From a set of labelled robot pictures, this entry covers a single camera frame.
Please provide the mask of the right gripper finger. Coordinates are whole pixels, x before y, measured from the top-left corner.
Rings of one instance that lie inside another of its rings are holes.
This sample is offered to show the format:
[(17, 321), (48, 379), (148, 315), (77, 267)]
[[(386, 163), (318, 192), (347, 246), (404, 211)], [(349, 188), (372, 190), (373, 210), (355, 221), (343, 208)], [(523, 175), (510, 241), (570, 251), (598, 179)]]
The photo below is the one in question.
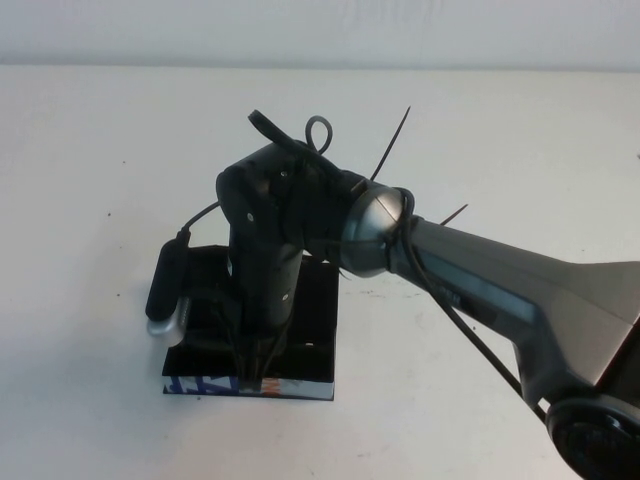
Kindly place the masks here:
[(261, 344), (253, 344), (247, 359), (247, 380), (248, 387), (252, 392), (259, 392), (261, 389), (264, 348)]
[(281, 355), (286, 350), (287, 340), (285, 337), (278, 338), (274, 341), (271, 350), (263, 363), (263, 374), (266, 375), (269, 372), (269, 368), (273, 360)]

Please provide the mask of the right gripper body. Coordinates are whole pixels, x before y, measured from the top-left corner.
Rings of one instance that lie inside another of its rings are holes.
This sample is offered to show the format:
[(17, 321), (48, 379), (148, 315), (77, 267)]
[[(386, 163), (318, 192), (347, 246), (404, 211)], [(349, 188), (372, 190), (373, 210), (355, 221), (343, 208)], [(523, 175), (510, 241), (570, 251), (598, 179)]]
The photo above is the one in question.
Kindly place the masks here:
[(290, 320), (302, 250), (290, 243), (232, 238), (228, 273), (240, 300), (239, 338), (271, 339)]

